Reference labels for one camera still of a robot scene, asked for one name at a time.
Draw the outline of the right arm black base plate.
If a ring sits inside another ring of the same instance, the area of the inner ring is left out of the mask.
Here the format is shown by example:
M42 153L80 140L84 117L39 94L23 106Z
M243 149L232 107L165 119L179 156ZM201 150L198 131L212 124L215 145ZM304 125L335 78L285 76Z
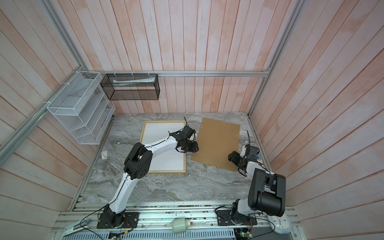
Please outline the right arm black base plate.
M232 213L229 209L215 210L217 222L219 226L235 226L235 225L257 225L257 220L249 216L244 216L238 213Z

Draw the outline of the wooden backing board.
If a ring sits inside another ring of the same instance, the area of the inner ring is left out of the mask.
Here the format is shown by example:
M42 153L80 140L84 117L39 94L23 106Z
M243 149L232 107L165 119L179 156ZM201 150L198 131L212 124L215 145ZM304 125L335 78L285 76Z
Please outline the wooden backing board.
M237 167L228 156L239 150L240 129L238 124L203 118L197 135L199 151L191 160L235 172Z

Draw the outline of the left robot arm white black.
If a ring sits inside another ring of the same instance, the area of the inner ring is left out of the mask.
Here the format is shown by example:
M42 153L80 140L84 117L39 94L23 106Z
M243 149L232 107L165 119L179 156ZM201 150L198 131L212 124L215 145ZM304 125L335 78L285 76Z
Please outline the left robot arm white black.
M173 150L179 153L198 152L196 131L185 125L182 129L169 133L165 138L153 143L136 143L125 160L121 183L112 200L104 207L104 212L112 215L124 212L137 182L149 172L152 159Z

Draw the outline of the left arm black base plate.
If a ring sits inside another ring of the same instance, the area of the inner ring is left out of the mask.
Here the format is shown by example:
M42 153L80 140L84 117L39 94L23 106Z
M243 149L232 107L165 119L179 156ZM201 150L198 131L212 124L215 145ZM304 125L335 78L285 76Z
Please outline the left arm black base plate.
M102 213L97 223L97 229L134 229L138 225L139 214L139 212L123 212L117 215Z

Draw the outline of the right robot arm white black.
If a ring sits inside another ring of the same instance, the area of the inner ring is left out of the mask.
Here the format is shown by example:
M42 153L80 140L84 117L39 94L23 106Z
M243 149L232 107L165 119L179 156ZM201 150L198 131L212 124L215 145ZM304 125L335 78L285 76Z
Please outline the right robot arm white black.
M255 214L282 217L286 208L286 178L268 170L259 160L260 149L247 144L240 153L233 151L228 160L244 177L251 177L246 199L232 204L231 217L240 219Z

